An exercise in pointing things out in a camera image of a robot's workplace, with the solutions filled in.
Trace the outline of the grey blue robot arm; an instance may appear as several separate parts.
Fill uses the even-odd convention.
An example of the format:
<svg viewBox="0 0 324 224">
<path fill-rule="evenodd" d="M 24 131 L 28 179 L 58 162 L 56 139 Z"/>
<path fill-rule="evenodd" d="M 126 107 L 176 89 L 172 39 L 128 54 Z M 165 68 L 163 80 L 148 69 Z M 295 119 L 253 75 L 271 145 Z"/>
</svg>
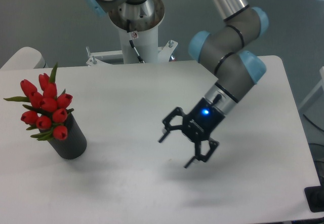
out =
<svg viewBox="0 0 324 224">
<path fill-rule="evenodd" d="M 119 29 L 124 63 L 168 61 L 158 49 L 156 31 L 165 15 L 161 0 L 85 0 L 98 16 L 109 16 Z M 218 147 L 211 133 L 266 73 L 265 64 L 244 47 L 269 25 L 266 13 L 247 0 L 213 0 L 225 22 L 216 34 L 198 32 L 190 41 L 190 56 L 217 81 L 189 113 L 175 108 L 163 119 L 164 136 L 180 130 L 194 143 L 193 161 L 206 162 Z"/>
</svg>

